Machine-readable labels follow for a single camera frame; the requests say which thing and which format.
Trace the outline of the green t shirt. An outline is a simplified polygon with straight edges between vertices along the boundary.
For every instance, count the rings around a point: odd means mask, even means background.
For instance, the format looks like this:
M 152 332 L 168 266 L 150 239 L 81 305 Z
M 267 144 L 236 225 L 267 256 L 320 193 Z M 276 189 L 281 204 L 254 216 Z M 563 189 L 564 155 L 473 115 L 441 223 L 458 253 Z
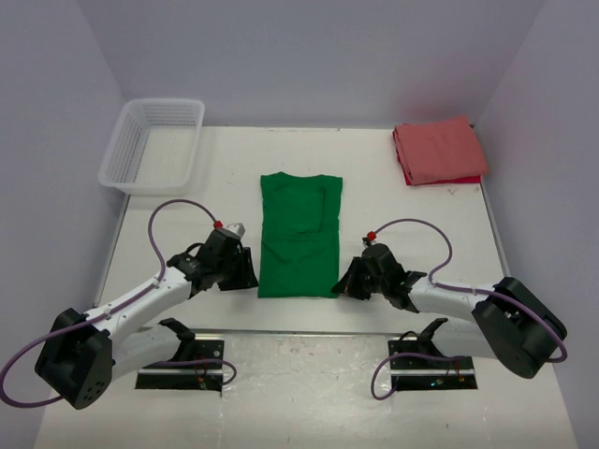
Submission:
M 260 298 L 332 298 L 339 280 L 339 227 L 343 179 L 296 177 L 284 172 L 260 178 L 263 223 Z

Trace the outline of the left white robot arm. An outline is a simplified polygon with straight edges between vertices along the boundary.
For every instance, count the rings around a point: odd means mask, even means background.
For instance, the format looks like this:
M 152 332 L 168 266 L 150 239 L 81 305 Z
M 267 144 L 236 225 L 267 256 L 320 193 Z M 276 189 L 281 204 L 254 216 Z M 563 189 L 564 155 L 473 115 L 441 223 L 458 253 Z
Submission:
M 174 318 L 151 328 L 146 324 L 213 286 L 222 291 L 256 287 L 243 234 L 242 224 L 214 229 L 196 254 L 174 255 L 146 285 L 102 308 L 59 314 L 37 359 L 36 374 L 81 410 L 129 372 L 191 365 L 195 335 L 187 326 Z

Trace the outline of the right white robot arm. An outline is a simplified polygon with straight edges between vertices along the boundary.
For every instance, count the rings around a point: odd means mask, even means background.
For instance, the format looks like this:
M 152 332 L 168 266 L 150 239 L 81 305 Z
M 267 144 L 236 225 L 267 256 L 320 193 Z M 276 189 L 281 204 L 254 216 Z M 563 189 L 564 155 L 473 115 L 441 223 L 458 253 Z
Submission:
M 488 287 L 445 285 L 404 269 L 386 245 L 376 243 L 352 260 L 331 291 L 359 300 L 380 294 L 398 310 L 435 314 L 411 351 L 430 368 L 485 357 L 532 379 L 545 364 L 567 357 L 562 322 L 514 278 Z

